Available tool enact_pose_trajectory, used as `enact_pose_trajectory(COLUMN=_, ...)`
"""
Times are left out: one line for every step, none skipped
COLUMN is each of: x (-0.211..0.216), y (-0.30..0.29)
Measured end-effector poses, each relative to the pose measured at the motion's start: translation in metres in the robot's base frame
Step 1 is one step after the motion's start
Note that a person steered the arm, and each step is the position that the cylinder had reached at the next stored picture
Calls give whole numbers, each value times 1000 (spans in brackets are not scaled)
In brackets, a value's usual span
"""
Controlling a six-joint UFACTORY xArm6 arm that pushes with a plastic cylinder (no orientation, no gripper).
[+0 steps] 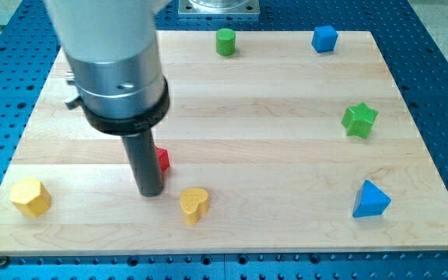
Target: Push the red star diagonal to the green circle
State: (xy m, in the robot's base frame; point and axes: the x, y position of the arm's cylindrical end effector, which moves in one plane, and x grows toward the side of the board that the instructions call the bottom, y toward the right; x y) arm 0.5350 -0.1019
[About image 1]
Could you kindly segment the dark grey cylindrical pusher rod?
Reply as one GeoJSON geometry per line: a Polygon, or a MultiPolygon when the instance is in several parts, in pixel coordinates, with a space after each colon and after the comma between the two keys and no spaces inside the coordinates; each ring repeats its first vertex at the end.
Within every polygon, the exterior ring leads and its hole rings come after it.
{"type": "Polygon", "coordinates": [[[138,192],[145,197],[155,197],[164,188],[163,175],[156,155],[152,131],[122,137],[138,192]]]}

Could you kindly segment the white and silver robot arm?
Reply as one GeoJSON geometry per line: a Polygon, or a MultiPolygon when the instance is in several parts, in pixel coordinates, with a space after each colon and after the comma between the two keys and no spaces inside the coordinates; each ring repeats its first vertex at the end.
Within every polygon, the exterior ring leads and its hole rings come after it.
{"type": "Polygon", "coordinates": [[[96,130],[122,138],[141,195],[163,190],[152,127],[170,107],[156,35],[166,0],[45,0],[72,70],[81,107],[96,130]]]}

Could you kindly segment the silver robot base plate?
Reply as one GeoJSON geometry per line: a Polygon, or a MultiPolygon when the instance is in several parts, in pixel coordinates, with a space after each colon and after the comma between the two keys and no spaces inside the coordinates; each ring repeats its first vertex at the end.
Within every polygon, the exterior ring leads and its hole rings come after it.
{"type": "Polygon", "coordinates": [[[179,0],[178,14],[183,18],[257,18],[261,9],[259,0],[179,0]]]}

